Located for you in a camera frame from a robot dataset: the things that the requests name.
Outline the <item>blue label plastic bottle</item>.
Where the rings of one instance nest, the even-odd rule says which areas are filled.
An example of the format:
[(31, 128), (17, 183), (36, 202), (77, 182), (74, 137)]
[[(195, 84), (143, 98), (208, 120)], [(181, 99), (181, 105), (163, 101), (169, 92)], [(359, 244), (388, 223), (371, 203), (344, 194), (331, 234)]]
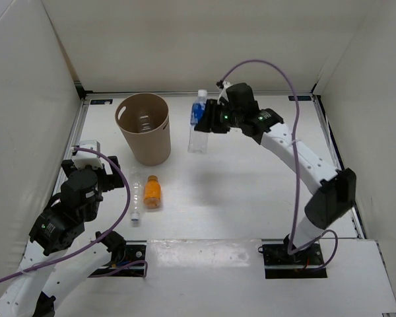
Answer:
[(206, 101), (207, 91), (203, 89), (198, 90), (197, 99), (191, 107), (188, 143), (189, 153), (205, 154), (207, 152), (208, 135), (200, 131), (195, 131), (195, 126), (203, 116)]

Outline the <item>long clear plastic bottle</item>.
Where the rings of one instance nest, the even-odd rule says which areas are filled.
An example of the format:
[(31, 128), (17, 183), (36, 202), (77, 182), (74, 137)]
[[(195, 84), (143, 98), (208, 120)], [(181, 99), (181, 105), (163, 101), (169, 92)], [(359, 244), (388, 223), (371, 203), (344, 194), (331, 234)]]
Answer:
[(138, 225), (143, 213), (143, 175), (136, 167), (132, 167), (129, 172), (129, 185), (131, 189), (131, 201), (129, 212), (131, 222)]

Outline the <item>orange juice bottle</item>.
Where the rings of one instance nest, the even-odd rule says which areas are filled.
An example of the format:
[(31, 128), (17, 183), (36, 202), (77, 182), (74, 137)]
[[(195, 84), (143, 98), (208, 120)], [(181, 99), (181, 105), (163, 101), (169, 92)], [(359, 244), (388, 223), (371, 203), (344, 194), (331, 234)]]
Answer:
[(161, 186), (158, 177), (151, 175), (148, 177), (144, 188), (143, 203), (147, 209), (157, 209), (161, 204)]

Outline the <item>small clear plastic bottle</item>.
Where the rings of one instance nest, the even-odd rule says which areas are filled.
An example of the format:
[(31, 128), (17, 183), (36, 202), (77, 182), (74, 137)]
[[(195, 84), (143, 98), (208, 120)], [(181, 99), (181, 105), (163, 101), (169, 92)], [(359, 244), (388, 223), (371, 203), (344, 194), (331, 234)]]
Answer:
[(154, 128), (151, 117), (147, 114), (139, 115), (137, 119), (137, 129), (138, 133), (147, 133), (152, 131)]

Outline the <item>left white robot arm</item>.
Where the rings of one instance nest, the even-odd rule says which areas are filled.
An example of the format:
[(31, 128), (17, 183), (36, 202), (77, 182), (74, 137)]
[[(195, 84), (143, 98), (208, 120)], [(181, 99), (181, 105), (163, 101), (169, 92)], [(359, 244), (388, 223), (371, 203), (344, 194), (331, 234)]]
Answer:
[(76, 152), (62, 162), (67, 180), (52, 196), (36, 219), (18, 272), (0, 298), (0, 316), (32, 316), (56, 260), (62, 258), (84, 224), (95, 220), (102, 194), (124, 187), (124, 177), (115, 156), (106, 158), (112, 168), (107, 174), (104, 157), (92, 151)]

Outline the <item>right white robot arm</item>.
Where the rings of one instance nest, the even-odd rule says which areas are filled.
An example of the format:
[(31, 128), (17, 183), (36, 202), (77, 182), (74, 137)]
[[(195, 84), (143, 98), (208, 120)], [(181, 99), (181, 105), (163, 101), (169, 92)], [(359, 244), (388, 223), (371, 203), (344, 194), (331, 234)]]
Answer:
[(307, 256), (307, 248), (355, 204), (356, 174), (339, 170), (316, 155), (292, 134), (283, 118), (270, 108), (261, 109), (246, 83), (221, 81), (220, 94), (206, 102), (195, 131), (228, 133), (232, 128), (252, 138), (291, 169), (298, 185), (305, 184), (312, 197), (301, 220), (293, 216), (292, 230), (285, 239), (283, 256), (291, 264)]

